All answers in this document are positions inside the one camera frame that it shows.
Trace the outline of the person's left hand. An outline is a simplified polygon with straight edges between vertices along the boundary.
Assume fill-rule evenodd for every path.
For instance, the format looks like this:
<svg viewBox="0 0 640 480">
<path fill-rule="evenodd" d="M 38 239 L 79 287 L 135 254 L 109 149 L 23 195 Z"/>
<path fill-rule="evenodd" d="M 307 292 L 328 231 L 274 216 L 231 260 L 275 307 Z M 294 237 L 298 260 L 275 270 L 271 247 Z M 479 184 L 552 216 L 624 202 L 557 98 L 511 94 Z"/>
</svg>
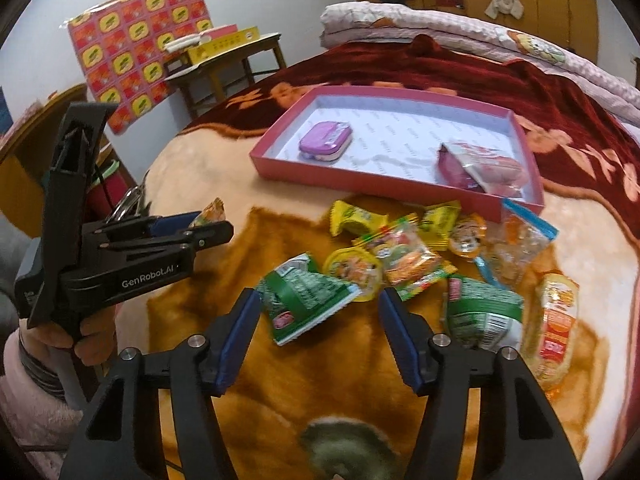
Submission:
<svg viewBox="0 0 640 480">
<path fill-rule="evenodd" d="M 79 325 L 81 337 L 78 341 L 56 323 L 27 327 L 26 318 L 20 321 L 20 335 L 27 353 L 51 370 L 53 349 L 72 350 L 85 366 L 107 362 L 117 349 L 115 318 L 121 304 L 102 309 L 85 318 Z"/>
</svg>

